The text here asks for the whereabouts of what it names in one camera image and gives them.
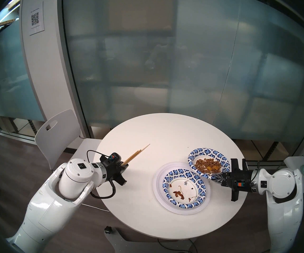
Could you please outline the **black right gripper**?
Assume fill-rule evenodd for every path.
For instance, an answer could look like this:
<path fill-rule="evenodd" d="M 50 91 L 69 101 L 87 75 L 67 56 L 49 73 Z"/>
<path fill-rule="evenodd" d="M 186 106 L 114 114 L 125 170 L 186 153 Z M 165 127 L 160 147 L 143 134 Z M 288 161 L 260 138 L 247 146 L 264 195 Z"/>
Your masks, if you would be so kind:
<path fill-rule="evenodd" d="M 239 191 L 252 192 L 250 186 L 253 171 L 236 171 L 238 159 L 221 159 L 221 173 L 213 174 L 212 181 L 231 189 L 231 201 L 238 200 Z"/>

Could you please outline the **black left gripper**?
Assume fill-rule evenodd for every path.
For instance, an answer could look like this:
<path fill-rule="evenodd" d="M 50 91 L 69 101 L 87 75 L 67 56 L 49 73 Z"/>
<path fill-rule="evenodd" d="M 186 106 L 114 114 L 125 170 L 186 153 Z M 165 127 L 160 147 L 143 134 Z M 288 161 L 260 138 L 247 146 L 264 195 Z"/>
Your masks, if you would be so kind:
<path fill-rule="evenodd" d="M 123 186 L 127 182 L 122 174 L 128 167 L 124 164 L 119 154 L 111 154 L 110 156 L 102 155 L 100 157 L 102 166 L 102 183 L 112 180 Z"/>

